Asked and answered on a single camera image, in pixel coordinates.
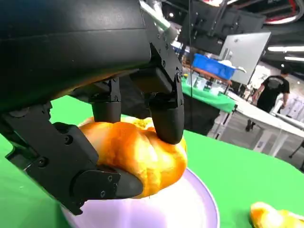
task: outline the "purple plate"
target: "purple plate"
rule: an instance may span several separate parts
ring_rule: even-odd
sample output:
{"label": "purple plate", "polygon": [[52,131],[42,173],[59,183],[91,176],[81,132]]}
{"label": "purple plate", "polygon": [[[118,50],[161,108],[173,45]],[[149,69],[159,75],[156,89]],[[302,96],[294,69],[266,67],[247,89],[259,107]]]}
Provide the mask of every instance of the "purple plate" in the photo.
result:
{"label": "purple plate", "polygon": [[143,199],[90,200],[73,228],[219,228],[219,210],[205,184],[189,169],[175,184]]}

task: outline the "computer monitor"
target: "computer monitor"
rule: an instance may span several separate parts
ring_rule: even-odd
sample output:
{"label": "computer monitor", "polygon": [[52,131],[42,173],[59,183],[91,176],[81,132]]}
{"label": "computer monitor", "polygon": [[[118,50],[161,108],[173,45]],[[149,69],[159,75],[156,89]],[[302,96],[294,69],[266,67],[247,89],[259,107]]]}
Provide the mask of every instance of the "computer monitor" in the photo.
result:
{"label": "computer monitor", "polygon": [[247,85],[270,39],[271,32],[258,32],[227,36],[219,55],[222,58],[229,50],[228,59],[235,67],[243,67],[247,72],[235,71],[232,79]]}

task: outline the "black t-shirt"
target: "black t-shirt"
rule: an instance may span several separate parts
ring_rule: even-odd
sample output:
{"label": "black t-shirt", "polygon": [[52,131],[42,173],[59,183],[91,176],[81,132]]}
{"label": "black t-shirt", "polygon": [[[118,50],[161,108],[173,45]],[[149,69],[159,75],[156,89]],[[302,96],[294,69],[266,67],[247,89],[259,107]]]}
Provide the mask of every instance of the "black t-shirt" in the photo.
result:
{"label": "black t-shirt", "polygon": [[276,98],[280,93],[289,93],[289,82],[282,76],[270,76],[262,85],[265,86],[258,102],[268,106],[276,104]]}

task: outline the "white table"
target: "white table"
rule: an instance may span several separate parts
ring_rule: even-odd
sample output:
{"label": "white table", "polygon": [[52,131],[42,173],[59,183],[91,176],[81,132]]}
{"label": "white table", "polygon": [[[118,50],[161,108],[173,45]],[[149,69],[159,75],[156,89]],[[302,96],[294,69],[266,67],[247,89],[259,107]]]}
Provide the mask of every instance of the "white table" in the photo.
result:
{"label": "white table", "polygon": [[[269,141],[270,137],[275,133],[278,134],[274,145],[272,146],[270,152],[268,153],[271,156],[276,156],[280,148],[286,141],[289,135],[296,135],[301,138],[304,138],[304,132],[300,129],[284,122],[283,120],[276,118],[275,116],[266,113],[257,107],[249,104],[244,99],[235,95],[234,93],[228,93],[228,96],[236,101],[236,112],[244,115],[251,121],[255,122],[256,125],[260,127],[260,130],[250,145],[250,149],[258,152],[262,152],[265,145]],[[226,121],[221,123],[220,133],[223,134],[226,126],[231,119],[231,114],[227,114]]]}
{"label": "white table", "polygon": [[304,123],[298,121],[298,120],[294,120],[288,116],[279,114],[279,113],[274,113],[277,117],[279,117],[280,119],[284,120],[285,122],[289,123],[290,125],[300,128],[301,130],[304,130]]}
{"label": "white table", "polygon": [[[236,104],[238,104],[238,102],[242,102],[243,99],[240,98],[239,96],[235,95],[234,93],[230,93],[228,92],[227,94],[230,98],[232,98],[233,100],[236,101]],[[217,140],[220,140],[231,117],[233,115],[233,112],[231,113],[226,113],[224,111],[220,111],[219,113],[219,116],[216,118],[215,120],[215,123],[217,124],[217,127],[214,131],[214,134],[213,134],[213,138],[214,139],[217,139]]]}

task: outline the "green tablecloth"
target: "green tablecloth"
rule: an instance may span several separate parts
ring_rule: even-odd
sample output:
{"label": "green tablecloth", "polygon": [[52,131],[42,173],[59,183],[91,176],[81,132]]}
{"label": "green tablecloth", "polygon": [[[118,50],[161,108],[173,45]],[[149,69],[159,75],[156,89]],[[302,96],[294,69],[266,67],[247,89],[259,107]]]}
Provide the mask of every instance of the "green tablecloth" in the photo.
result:
{"label": "green tablecloth", "polygon": [[[52,121],[78,124],[91,107],[70,97],[53,101]],[[250,228],[249,207],[264,201],[304,215],[304,175],[284,161],[184,133],[189,168],[209,187],[218,204],[221,228]],[[3,157],[11,145],[0,138],[0,227],[69,228],[59,206]]]}
{"label": "green tablecloth", "polygon": [[[185,80],[182,81],[182,91],[184,94],[191,96],[191,86],[186,84]],[[226,95],[219,94],[215,96],[209,91],[202,91],[197,88],[193,88],[192,90],[193,98],[205,102],[215,108],[218,108],[226,113],[231,113],[235,106],[235,101],[229,98]]]}

